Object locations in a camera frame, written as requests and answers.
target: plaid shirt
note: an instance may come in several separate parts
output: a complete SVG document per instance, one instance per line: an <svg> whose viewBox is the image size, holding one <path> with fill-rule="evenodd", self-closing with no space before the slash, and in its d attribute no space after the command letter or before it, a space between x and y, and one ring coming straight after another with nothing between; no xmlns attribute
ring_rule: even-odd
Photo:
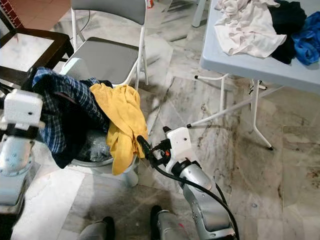
<svg viewBox="0 0 320 240"><path fill-rule="evenodd" d="M45 128L40 130L40 135L53 154L61 153L67 144L59 108L61 96L80 106L94 122L94 127L108 131L109 119L100 110L89 89L91 85L98 83L100 82L94 77L78 81L51 69L38 67L32 81L32 89L37 89L36 92L41 92L43 96L41 120L44 121Z"/></svg>

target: yellow shirt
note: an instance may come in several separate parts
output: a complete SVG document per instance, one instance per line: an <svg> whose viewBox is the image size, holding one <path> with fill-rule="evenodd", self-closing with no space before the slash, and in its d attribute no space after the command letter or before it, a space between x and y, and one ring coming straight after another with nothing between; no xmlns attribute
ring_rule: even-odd
<svg viewBox="0 0 320 240"><path fill-rule="evenodd" d="M111 88L103 83L90 87L96 102L110 119L106 144L113 157L112 174L123 173L132 163L134 154L144 158L137 136L148 138L145 117L140 109L139 93L131 86Z"/></svg>

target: white shirt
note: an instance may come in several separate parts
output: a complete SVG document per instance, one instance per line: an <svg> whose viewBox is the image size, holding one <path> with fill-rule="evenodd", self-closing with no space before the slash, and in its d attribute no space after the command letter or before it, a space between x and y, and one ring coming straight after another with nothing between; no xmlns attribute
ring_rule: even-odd
<svg viewBox="0 0 320 240"><path fill-rule="evenodd" d="M277 35L268 6L274 0L219 0L215 8L223 17L215 23L222 50L228 55L246 53L266 58L283 44L286 35Z"/></svg>

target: clothing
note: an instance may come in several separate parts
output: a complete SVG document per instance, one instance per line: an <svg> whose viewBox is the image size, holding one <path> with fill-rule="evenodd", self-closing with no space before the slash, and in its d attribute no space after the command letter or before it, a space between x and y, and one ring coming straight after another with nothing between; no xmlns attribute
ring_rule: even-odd
<svg viewBox="0 0 320 240"><path fill-rule="evenodd" d="M139 93L128 85L112 89L102 84L90 87L96 102L110 119L106 144L113 157L112 174L123 173L132 163L134 154L144 158L137 141L139 135L148 138L145 117L140 109Z"/></svg>
<svg viewBox="0 0 320 240"><path fill-rule="evenodd" d="M286 35L277 35L274 30L268 6L279 6L279 3L273 0L218 2L215 7L224 14L214 28L225 53L266 58L286 40Z"/></svg>
<svg viewBox="0 0 320 240"><path fill-rule="evenodd" d="M43 96L41 120L45 128L40 135L60 168L77 156L88 129L108 131L110 120L88 87L97 83L95 78L81 82L45 67L38 67L35 73L32 91Z"/></svg>
<svg viewBox="0 0 320 240"><path fill-rule="evenodd" d="M300 32L292 35L296 58L304 65L319 61L320 11L308 16Z"/></svg>
<svg viewBox="0 0 320 240"><path fill-rule="evenodd" d="M307 15L298 1L276 0L276 2L280 4L279 7L268 7L272 17L273 28L277 34L286 34L287 38L271 56L282 63L290 64L296 55L295 43L291 35L302 29Z"/></svg>

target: black cable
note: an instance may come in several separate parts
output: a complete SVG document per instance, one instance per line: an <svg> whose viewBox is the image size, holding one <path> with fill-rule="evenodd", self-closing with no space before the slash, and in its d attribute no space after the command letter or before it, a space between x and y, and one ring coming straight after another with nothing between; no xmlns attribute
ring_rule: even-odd
<svg viewBox="0 0 320 240"><path fill-rule="evenodd" d="M217 196L215 195L213 192L209 191L208 189L204 188L203 186L200 186L192 181L189 181L185 178L181 178L181 177L178 177L178 176L175 176L175 175L172 175L172 174L169 174L165 171L163 171L161 168L159 168L156 164L153 163L153 161L151 160L150 161L151 165L153 168L155 168L159 173L161 173L162 175L170 178L170 179L173 179L173 180L176 180L178 182L181 182L183 184L188 184L196 189L199 189L200 191L208 194L210 197L212 197L213 199L215 199L219 204L222 205L222 207L228 212L228 215L230 217L230 220L231 220L231 223L232 223L232 226L234 228L234 232L235 232L235 237L236 239L240 240L239 238L239 230L238 230L238 225L237 225L237 222L236 222L236 219L234 217L234 215L232 214L232 212L229 210L228 206Z"/></svg>
<svg viewBox="0 0 320 240"><path fill-rule="evenodd" d="M85 27L88 25L89 23L89 20L90 20L90 10L89 11L89 17L88 17L88 20L86 21L85 25L83 26L83 28L81 28L80 32L82 32L83 29L85 29Z"/></svg>
<svg viewBox="0 0 320 240"><path fill-rule="evenodd" d="M218 192L219 192L219 194L220 194L220 196L221 196L222 201L224 202L224 204L228 206L227 201L226 201L226 199L225 199L225 195L224 195L224 193L221 191L221 188L219 187L219 185L218 185L218 184L215 184L215 187L216 187L216 189L218 190Z"/></svg>

